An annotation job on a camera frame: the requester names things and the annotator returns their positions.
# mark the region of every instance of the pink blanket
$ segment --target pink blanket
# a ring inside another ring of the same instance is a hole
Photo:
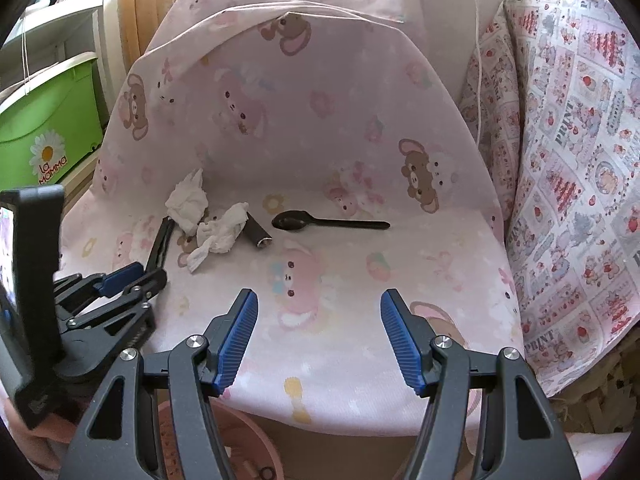
[[[481,55],[481,152],[551,396],[640,319],[640,51],[607,0],[512,0]],[[477,85],[473,58],[460,109],[474,135]]]
[[[314,431],[417,433],[426,402],[380,321],[386,288],[468,348],[524,350],[497,195],[425,34],[419,0],[177,0],[65,218],[63,272],[145,259],[202,167],[209,215],[248,202],[274,244],[240,238],[190,274],[195,240],[176,233],[151,346],[201,332],[248,286],[260,314],[225,402]],[[270,226],[284,209],[392,227],[286,234]],[[471,427],[478,406],[473,392]]]

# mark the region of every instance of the daisy logo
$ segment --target daisy logo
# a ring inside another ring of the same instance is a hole
[[[46,184],[63,166],[66,165],[65,139],[53,130],[36,136],[31,147],[33,157],[29,164],[39,184]]]

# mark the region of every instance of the phone screen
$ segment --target phone screen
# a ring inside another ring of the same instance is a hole
[[[16,308],[14,282],[14,212],[0,207],[0,285]]]

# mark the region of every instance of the white cable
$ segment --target white cable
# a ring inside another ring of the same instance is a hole
[[[482,57],[480,56],[480,9],[478,0],[474,0],[476,4],[476,55],[478,56],[478,136],[476,137],[476,146],[480,146],[480,133],[482,131],[482,110],[480,107],[480,91],[482,89]]]
[[[24,91],[25,94],[28,94],[31,89],[30,89],[30,79],[31,79],[31,74],[29,73],[29,58],[27,56],[27,32],[26,32],[26,26],[25,26],[25,21],[26,21],[26,14],[22,15],[22,76],[24,77]]]

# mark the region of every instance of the white shelf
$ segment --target white shelf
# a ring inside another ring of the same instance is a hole
[[[0,49],[0,73],[22,62],[22,22],[27,54],[63,43],[83,20],[102,6],[102,0],[65,0],[36,10],[15,24]]]

